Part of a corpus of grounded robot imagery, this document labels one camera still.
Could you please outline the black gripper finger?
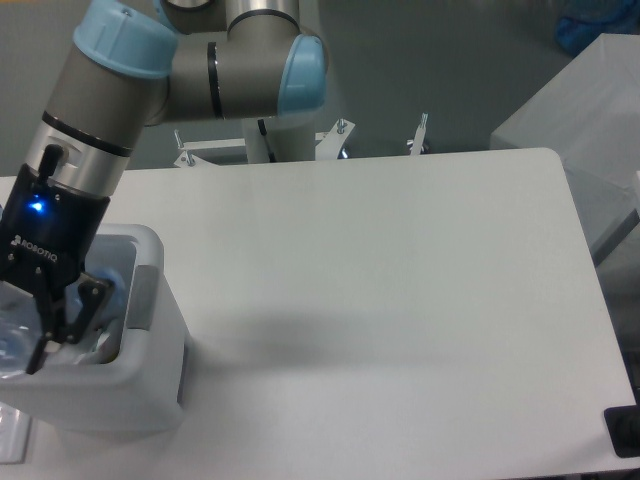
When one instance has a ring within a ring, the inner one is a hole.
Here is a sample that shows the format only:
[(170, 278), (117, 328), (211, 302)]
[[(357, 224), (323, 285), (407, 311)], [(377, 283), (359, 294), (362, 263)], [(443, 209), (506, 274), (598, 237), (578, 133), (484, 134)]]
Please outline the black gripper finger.
[(32, 295), (40, 317), (41, 336), (25, 369), (27, 375), (33, 375), (43, 366), (49, 342), (78, 344), (110, 301), (114, 293), (112, 280), (94, 277), (86, 272), (79, 279), (77, 292), (81, 309), (77, 317), (68, 323), (65, 289), (52, 290), (45, 273), (36, 273)]

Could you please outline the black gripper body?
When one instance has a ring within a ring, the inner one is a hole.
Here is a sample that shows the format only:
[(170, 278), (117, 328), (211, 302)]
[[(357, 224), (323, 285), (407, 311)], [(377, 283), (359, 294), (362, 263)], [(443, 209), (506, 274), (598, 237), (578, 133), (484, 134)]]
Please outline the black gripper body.
[(62, 295), (84, 270), (109, 202), (40, 183), (22, 166), (1, 216), (1, 279), (30, 294)]

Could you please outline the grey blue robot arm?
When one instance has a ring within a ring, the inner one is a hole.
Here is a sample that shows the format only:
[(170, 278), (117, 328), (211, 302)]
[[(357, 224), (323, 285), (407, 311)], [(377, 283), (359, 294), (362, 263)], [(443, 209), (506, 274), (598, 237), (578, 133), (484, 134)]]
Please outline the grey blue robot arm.
[(328, 56), (295, 1), (93, 1), (1, 211), (1, 281), (33, 301), (18, 369), (99, 327), (112, 280), (85, 259), (142, 130), (314, 112)]

